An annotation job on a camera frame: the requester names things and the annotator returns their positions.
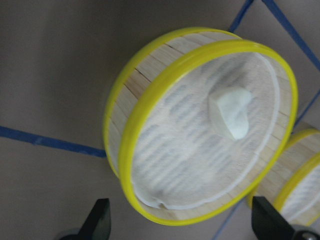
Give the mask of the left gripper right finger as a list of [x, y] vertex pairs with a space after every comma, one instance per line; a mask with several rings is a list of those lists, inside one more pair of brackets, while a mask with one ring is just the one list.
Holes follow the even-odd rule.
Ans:
[[310, 227], [291, 225], [264, 196], [254, 196], [251, 227], [258, 240], [318, 240], [320, 234]]

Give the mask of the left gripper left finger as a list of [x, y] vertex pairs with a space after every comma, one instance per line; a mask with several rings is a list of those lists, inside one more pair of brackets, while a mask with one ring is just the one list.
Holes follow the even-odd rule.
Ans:
[[98, 199], [77, 234], [60, 240], [108, 240], [111, 235], [111, 206], [108, 198]]

